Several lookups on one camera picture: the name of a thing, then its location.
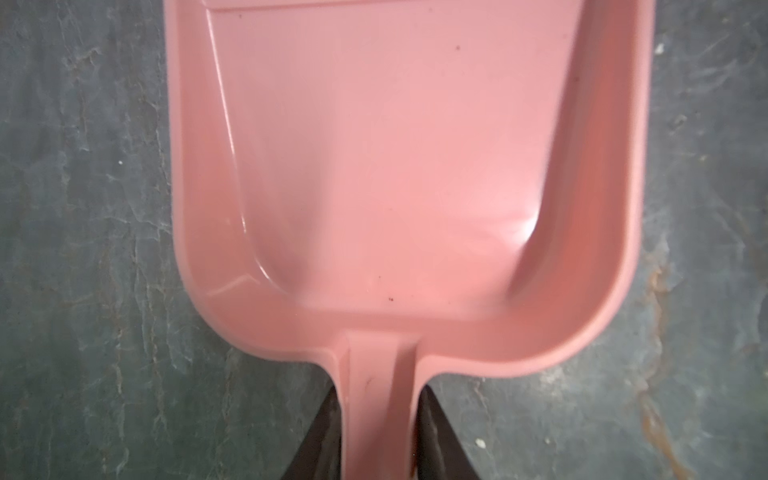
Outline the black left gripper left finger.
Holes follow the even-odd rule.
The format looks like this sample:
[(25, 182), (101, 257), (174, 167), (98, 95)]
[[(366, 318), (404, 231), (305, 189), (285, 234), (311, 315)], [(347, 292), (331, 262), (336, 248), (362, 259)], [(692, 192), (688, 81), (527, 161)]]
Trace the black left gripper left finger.
[(332, 387), (282, 480), (341, 479), (341, 407)]

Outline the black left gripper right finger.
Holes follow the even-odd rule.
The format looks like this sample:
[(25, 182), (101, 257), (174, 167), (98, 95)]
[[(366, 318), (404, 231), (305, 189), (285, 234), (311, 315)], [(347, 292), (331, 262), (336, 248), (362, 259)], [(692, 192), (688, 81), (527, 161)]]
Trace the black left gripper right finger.
[(479, 480), (433, 389), (418, 400), (416, 470), (420, 480)]

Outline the pink plastic dustpan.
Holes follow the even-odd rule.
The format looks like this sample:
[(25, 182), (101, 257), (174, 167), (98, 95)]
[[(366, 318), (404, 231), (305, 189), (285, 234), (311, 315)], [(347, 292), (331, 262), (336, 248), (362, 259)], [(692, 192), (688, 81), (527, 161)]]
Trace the pink plastic dustpan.
[(435, 376), (611, 322), (640, 246), (651, 1), (167, 1), (184, 287), (331, 377), (345, 479), (407, 479)]

